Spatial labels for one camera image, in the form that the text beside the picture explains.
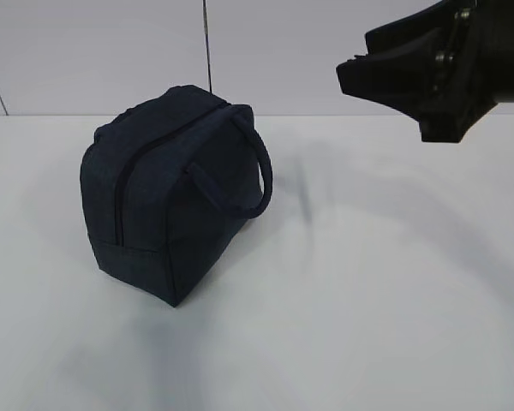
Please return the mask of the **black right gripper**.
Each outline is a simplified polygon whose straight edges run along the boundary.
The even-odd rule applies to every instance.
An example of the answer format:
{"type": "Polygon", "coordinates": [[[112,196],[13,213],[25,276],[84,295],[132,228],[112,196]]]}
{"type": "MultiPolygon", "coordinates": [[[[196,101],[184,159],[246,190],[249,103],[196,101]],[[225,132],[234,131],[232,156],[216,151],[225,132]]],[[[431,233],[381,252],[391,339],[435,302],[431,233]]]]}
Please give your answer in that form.
{"type": "Polygon", "coordinates": [[[418,119],[424,142],[457,144],[495,106],[514,103],[514,1],[439,1],[364,38],[368,54],[336,68],[342,93],[418,119]],[[437,54],[440,37],[423,35],[452,18],[437,54]]]}

